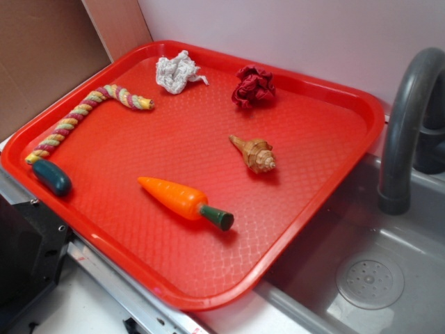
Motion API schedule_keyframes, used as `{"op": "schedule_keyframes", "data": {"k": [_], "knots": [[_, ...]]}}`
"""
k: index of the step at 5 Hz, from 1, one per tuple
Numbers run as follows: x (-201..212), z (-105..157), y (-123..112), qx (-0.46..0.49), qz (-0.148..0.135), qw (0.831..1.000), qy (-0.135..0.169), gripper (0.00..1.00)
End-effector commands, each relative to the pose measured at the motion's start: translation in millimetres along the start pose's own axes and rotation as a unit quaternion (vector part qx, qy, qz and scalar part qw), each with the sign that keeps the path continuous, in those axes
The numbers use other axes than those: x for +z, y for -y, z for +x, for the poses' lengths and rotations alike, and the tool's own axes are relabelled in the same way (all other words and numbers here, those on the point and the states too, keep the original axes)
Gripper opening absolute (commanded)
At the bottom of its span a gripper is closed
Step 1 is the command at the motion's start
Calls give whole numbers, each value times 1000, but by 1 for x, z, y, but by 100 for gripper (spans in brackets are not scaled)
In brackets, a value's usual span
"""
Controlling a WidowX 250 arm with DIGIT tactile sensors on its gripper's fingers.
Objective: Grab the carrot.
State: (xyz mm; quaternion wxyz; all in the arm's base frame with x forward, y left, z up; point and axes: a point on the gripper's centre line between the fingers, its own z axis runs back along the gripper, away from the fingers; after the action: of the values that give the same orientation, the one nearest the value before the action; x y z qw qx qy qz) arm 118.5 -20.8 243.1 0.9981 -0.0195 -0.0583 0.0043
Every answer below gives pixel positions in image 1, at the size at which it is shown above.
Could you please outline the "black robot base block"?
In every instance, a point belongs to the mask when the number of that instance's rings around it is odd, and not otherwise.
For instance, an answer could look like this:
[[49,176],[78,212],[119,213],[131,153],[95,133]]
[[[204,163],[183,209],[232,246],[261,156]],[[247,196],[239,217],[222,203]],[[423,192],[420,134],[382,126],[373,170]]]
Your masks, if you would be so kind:
[[69,235],[43,202],[1,198],[1,308],[30,303],[57,285]]

